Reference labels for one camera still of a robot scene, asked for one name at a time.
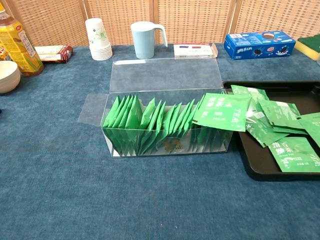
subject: black tray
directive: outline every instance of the black tray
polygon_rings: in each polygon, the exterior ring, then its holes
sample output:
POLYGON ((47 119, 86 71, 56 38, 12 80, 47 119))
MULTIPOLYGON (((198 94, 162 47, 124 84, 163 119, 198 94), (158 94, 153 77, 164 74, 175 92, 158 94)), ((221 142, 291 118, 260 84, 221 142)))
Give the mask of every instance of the black tray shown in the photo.
MULTIPOLYGON (((264 89, 270 100, 294 103, 302 115, 320 112, 320 82, 225 82, 231 85, 264 89)), ((257 181, 320 180, 320 172, 282 172, 268 147, 261 145, 248 133, 235 133, 247 174, 257 181)), ((320 148, 310 136, 309 143, 320 156, 320 148)))

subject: pitcher handle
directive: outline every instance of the pitcher handle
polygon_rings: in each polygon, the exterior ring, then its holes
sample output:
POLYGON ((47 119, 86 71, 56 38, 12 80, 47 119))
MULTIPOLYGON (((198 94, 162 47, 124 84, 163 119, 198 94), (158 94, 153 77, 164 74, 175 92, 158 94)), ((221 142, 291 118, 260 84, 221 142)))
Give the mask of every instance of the pitcher handle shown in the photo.
POLYGON ((165 30, 165 27, 161 24, 155 24, 154 26, 154 29, 160 29, 161 32, 162 32, 162 37, 163 37, 163 40, 164 40, 164 45, 166 47, 168 47, 168 42, 167 42, 167 36, 166 36, 166 30, 165 30))

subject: bottle cap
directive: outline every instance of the bottle cap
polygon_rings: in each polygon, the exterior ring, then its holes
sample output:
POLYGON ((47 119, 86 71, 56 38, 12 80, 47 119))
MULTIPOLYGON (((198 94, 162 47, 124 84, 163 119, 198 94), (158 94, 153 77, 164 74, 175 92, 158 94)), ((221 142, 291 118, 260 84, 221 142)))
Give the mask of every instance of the bottle cap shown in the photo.
POLYGON ((0 13, 6 11, 4 6, 2 6, 1 2, 0 2, 0 13))

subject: white bowl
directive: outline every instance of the white bowl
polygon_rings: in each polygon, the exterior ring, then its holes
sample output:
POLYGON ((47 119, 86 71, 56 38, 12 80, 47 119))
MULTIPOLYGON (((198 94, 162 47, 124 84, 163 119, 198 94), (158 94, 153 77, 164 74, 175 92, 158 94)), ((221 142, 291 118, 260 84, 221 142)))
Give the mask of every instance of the white bowl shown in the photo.
POLYGON ((20 77, 18 65, 14 61, 0 61, 0 94, 15 89, 20 77))

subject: plastic bottle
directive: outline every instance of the plastic bottle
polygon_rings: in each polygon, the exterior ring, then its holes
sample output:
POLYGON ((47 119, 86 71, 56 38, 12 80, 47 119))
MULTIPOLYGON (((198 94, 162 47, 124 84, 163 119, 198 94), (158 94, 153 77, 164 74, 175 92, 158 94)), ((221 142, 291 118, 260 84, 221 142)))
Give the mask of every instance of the plastic bottle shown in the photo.
POLYGON ((0 3, 0 45, 9 52, 10 57, 25 76, 36 76, 44 70, 34 46, 30 42, 22 24, 6 13, 0 3))

